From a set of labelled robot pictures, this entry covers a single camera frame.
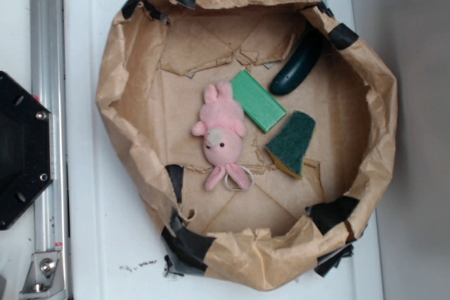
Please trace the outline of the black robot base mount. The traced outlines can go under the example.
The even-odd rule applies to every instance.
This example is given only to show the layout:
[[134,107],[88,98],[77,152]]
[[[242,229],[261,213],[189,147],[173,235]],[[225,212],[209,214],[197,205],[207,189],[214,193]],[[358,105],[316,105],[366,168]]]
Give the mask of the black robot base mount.
[[1,229],[8,230],[53,181],[52,114],[1,72]]

